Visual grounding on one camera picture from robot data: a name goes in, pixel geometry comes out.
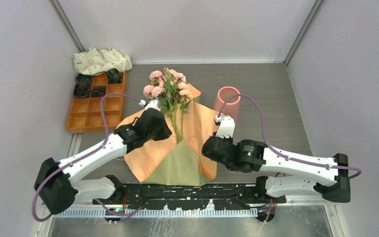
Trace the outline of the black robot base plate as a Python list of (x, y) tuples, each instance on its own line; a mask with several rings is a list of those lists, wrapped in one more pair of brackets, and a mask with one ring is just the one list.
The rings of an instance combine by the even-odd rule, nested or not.
[(124, 184), (119, 194), (102, 199), (105, 205), (121, 205), (146, 210), (244, 210), (265, 207), (270, 198), (262, 196), (255, 184), (213, 183), (201, 187), (166, 186), (158, 184)]

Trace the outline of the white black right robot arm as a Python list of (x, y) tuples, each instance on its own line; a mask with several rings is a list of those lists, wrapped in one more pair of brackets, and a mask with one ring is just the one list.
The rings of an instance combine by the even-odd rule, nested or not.
[(332, 158), (302, 155), (294, 159), (294, 153), (275, 153), (260, 141), (244, 139), (233, 144), (231, 138), (211, 136), (202, 147), (202, 155), (231, 171), (283, 173), (283, 177), (257, 177), (254, 196), (262, 203), (293, 195), (320, 195), (336, 203), (351, 200), (348, 157), (344, 154)]

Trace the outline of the pink cylindrical vase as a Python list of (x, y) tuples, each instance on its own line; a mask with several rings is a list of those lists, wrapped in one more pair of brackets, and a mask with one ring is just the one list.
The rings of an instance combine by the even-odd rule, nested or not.
[(232, 86), (220, 88), (215, 99), (213, 110), (219, 111), (224, 102), (231, 98), (226, 103), (222, 112), (224, 115), (231, 116), (234, 121), (237, 121), (241, 97), (235, 95), (239, 93), (240, 91)]

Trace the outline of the green orange wrapping paper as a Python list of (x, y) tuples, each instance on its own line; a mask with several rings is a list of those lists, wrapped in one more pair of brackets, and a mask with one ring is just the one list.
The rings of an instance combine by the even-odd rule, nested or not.
[(202, 155), (206, 140), (218, 130), (214, 123), (217, 111), (192, 101), (189, 110), (178, 114), (183, 139), (150, 140), (141, 148), (124, 155), (128, 167), (142, 183), (202, 186), (217, 174), (217, 163)]

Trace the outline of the green paper flower bouquet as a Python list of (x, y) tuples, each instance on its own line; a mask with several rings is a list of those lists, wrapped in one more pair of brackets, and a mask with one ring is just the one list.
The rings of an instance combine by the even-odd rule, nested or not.
[(157, 99), (160, 110), (165, 114), (173, 127), (176, 142), (183, 140), (184, 113), (193, 100), (184, 74), (173, 69), (153, 71), (149, 76), (150, 84), (143, 89), (143, 95), (148, 99)]

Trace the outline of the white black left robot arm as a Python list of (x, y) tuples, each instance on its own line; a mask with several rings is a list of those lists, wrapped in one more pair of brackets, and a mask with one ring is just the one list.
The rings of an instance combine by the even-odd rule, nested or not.
[(141, 148), (147, 141), (165, 140), (171, 134), (164, 115), (157, 109), (146, 109), (139, 118), (119, 126), (93, 147), (61, 161), (45, 160), (34, 189), (51, 214), (59, 214), (74, 203), (94, 199), (120, 203), (124, 190), (115, 176), (96, 180), (84, 180), (84, 177), (107, 162)]

